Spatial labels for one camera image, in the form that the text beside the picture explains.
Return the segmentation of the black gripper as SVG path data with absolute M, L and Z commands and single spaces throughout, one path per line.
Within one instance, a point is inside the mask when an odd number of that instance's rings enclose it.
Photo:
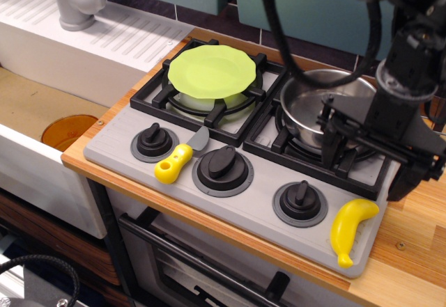
M 323 130 L 322 163 L 332 168 L 348 141 L 379 152 L 401 165 L 387 201 L 400 201 L 423 180 L 445 171 L 445 140 L 418 114 L 418 107 L 376 94 L 374 97 L 324 95 L 318 124 Z

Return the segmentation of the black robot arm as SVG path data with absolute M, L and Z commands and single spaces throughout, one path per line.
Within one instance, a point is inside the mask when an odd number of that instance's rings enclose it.
M 326 95 L 318 122 L 325 166 L 334 164 L 348 141 L 397 161 L 387 198 L 399 201 L 445 169 L 445 141 L 420 116 L 445 84 L 445 0 L 388 1 L 395 9 L 393 39 L 376 69 L 375 95 Z

